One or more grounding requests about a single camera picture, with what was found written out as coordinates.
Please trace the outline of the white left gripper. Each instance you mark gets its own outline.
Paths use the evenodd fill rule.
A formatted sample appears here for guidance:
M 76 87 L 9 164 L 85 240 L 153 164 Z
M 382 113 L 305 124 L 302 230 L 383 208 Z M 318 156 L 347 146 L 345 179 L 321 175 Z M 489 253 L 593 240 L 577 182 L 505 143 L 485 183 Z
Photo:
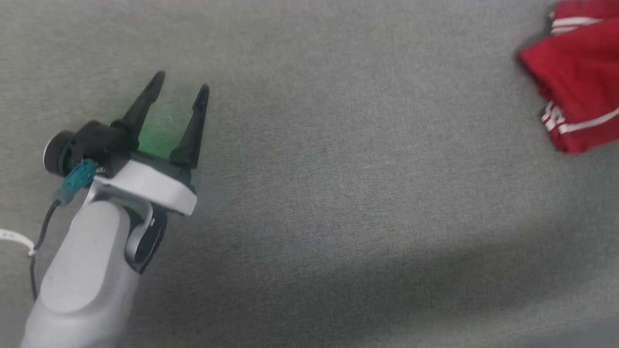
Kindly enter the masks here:
M 142 90 L 126 114 L 111 123 L 125 130 L 130 145 L 139 145 L 139 136 L 150 107 L 157 101 L 165 72 L 158 71 Z M 192 118 L 169 161 L 144 152 L 130 153 L 129 160 L 113 174 L 97 174 L 91 184 L 91 200 L 120 196 L 152 203 L 168 211 L 191 216 L 197 204 L 192 186 L 192 170 L 198 166 L 206 123 L 210 89 L 201 86 L 192 106 Z

